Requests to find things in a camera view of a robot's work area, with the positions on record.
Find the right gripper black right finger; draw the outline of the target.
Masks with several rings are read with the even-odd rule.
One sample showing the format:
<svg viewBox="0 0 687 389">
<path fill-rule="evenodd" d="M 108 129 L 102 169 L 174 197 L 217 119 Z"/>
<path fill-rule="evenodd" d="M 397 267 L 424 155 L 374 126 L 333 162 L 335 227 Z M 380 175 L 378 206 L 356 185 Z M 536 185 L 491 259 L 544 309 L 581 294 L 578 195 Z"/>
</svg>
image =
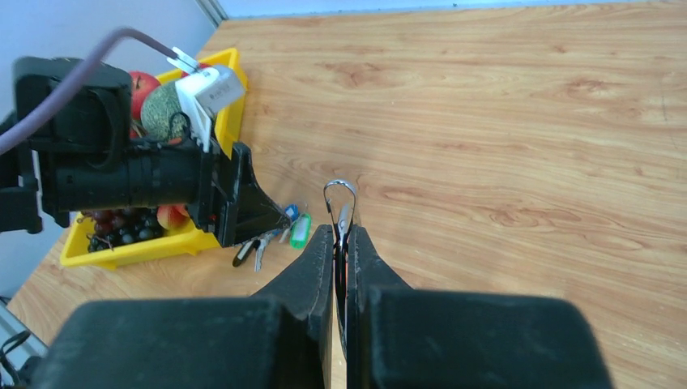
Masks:
<svg viewBox="0 0 687 389">
<path fill-rule="evenodd" d="M 551 297 L 415 289 L 348 239 L 350 388 L 610 388 L 590 324 Z"/>
</svg>

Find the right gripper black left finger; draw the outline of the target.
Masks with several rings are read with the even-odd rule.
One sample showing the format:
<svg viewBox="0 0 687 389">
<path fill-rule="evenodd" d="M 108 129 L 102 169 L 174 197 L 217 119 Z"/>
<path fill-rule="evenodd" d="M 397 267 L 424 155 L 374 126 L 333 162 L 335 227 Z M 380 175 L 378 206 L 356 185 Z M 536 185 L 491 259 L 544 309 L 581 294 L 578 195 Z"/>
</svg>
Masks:
<svg viewBox="0 0 687 389">
<path fill-rule="evenodd" d="M 33 388 L 328 388 L 331 226 L 250 297 L 92 301 L 65 322 Z"/>
</svg>

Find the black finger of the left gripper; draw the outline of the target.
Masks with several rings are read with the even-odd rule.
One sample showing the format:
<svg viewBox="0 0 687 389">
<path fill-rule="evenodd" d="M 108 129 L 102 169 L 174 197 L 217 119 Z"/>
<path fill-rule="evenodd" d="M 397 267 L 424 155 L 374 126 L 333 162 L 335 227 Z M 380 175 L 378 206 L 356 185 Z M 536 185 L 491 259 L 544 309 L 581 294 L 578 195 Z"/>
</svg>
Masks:
<svg viewBox="0 0 687 389">
<path fill-rule="evenodd" d="M 291 217 L 260 187 L 251 161 L 243 160 L 240 166 L 236 243 L 244 244 L 289 227 L 292 223 Z"/>
</svg>

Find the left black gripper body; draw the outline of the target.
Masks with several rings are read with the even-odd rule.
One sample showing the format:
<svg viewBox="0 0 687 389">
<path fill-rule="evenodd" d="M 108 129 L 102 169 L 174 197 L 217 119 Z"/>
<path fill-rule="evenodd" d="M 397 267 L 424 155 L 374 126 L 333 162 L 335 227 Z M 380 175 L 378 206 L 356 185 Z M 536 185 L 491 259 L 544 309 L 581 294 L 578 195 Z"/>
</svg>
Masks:
<svg viewBox="0 0 687 389">
<path fill-rule="evenodd" d="M 229 156 L 194 144 L 145 146 L 140 142 L 111 169 L 96 169 L 76 156 L 41 166 L 43 210 L 61 226 L 70 212 L 185 204 L 195 226 L 222 247 L 252 239 L 241 190 L 250 178 L 251 151 L 235 143 Z"/>
</svg>

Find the removed keys with tags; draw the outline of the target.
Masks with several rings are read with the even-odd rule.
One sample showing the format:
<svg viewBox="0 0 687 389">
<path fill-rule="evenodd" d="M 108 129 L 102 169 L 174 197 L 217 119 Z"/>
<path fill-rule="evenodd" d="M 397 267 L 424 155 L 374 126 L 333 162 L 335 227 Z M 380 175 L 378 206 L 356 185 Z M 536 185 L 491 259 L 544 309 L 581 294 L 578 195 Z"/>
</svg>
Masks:
<svg viewBox="0 0 687 389">
<path fill-rule="evenodd" d="M 234 267 L 240 267 L 246 262 L 251 254 L 254 254 L 254 271 L 260 271 L 262 269 L 263 256 L 269 244 L 276 237 L 278 238 L 279 242 L 284 242 L 291 233 L 293 225 L 302 217 L 306 210 L 306 203 L 290 203 L 284 209 L 289 221 L 287 227 L 283 229 L 275 229 L 253 240 L 243 243 L 238 252 L 236 252 L 232 260 L 232 265 Z"/>
</svg>

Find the silver keyring with keys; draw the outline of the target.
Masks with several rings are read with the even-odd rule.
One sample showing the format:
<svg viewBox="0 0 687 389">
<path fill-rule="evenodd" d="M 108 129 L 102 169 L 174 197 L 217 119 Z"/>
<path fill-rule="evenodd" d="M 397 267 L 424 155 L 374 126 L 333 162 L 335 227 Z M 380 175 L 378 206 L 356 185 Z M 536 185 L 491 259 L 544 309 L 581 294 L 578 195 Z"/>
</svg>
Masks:
<svg viewBox="0 0 687 389">
<path fill-rule="evenodd" d="M 347 191 L 349 200 L 338 201 L 333 192 Z M 333 270 L 339 338 L 342 349 L 347 347 L 347 269 L 348 243 L 356 219 L 357 193 L 355 186 L 343 179 L 329 181 L 323 188 L 327 213 L 331 217 L 334 233 Z"/>
</svg>

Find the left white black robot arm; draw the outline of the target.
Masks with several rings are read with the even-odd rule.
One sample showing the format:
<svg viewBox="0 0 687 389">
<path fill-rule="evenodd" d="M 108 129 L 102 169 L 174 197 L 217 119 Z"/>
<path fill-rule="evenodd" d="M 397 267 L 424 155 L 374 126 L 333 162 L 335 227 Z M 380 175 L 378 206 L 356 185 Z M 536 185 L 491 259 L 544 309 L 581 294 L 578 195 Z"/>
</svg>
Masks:
<svg viewBox="0 0 687 389">
<path fill-rule="evenodd" d="M 290 219 L 258 185 L 251 151 L 203 144 L 190 120 L 176 143 L 132 139 L 132 79 L 99 63 L 77 94 L 1 157 L 1 229 L 39 233 L 42 215 L 62 227 L 70 214 L 183 203 L 195 226 L 222 247 L 284 229 Z"/>
</svg>

